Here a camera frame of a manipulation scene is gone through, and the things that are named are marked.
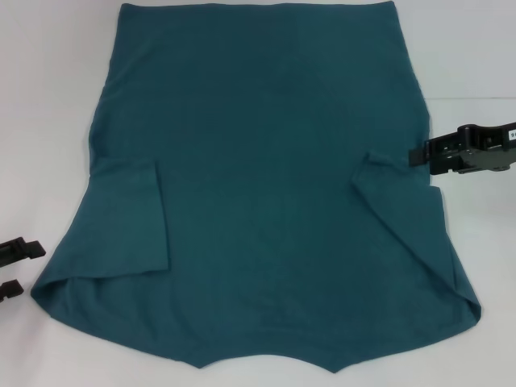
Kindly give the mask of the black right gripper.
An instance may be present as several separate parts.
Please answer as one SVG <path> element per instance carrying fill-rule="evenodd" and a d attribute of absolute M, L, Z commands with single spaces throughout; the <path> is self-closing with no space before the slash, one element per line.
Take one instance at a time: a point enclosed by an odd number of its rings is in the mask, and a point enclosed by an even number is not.
<path fill-rule="evenodd" d="M 515 123 L 495 127 L 469 124 L 459 127 L 458 134 L 429 139 L 410 150 L 409 165 L 430 164 L 430 174 L 437 176 L 450 171 L 505 172 L 515 162 Z"/>

